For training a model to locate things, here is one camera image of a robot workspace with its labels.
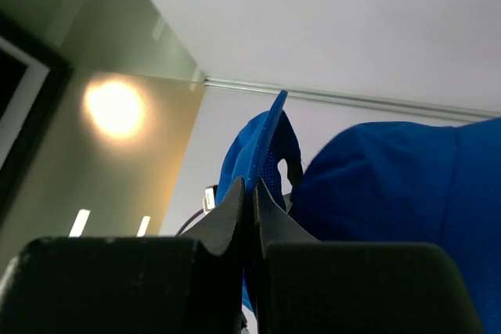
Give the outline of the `blue cap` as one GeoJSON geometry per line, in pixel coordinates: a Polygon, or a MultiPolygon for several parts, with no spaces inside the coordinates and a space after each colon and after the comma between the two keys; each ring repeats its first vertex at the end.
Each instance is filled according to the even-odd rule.
{"type": "Polygon", "coordinates": [[[237,180],[243,182],[243,205],[236,213],[247,219],[245,225],[238,224],[233,232],[220,234],[218,245],[223,242],[236,244],[243,258],[242,303],[259,317],[257,292],[258,277],[254,267],[254,239],[251,227],[254,225],[254,188],[262,180],[269,191],[269,198],[281,210],[286,209],[282,195],[281,175],[278,162],[285,160],[288,179],[293,187],[299,186],[303,170],[301,151],[290,121],[283,111],[287,92],[281,91],[270,110],[250,120],[236,136],[227,152],[221,170],[215,202],[219,205],[237,180]]]}
{"type": "Polygon", "coordinates": [[[324,241],[429,242],[457,263],[485,331],[500,330],[500,121],[358,124],[293,190],[294,220],[324,241]]]}

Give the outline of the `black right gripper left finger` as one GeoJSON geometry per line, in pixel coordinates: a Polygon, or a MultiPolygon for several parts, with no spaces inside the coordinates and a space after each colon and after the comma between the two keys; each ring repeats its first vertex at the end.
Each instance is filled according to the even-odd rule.
{"type": "Polygon", "coordinates": [[[1,280],[4,333],[238,333],[242,178],[174,237],[40,238],[1,280]]]}

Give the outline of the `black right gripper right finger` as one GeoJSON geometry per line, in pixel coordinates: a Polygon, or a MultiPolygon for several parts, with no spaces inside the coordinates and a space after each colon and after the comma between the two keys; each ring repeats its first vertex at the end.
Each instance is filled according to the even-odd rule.
{"type": "Polygon", "coordinates": [[[481,333],[462,275],[440,247],[320,242],[254,188],[261,333],[481,333]]]}

